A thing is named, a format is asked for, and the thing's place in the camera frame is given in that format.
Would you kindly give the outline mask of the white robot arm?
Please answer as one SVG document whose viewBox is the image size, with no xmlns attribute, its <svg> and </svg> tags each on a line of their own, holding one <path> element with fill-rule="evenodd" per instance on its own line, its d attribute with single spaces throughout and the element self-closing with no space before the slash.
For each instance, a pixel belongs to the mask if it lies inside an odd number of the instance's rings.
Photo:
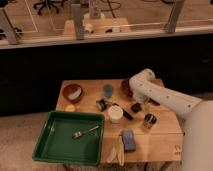
<svg viewBox="0 0 213 171">
<path fill-rule="evenodd" d="M 153 83 L 155 74 L 144 69 L 129 80 L 133 98 L 143 96 L 173 110 L 185 120 L 181 171 L 213 171 L 213 100 L 203 100 Z"/>
</svg>

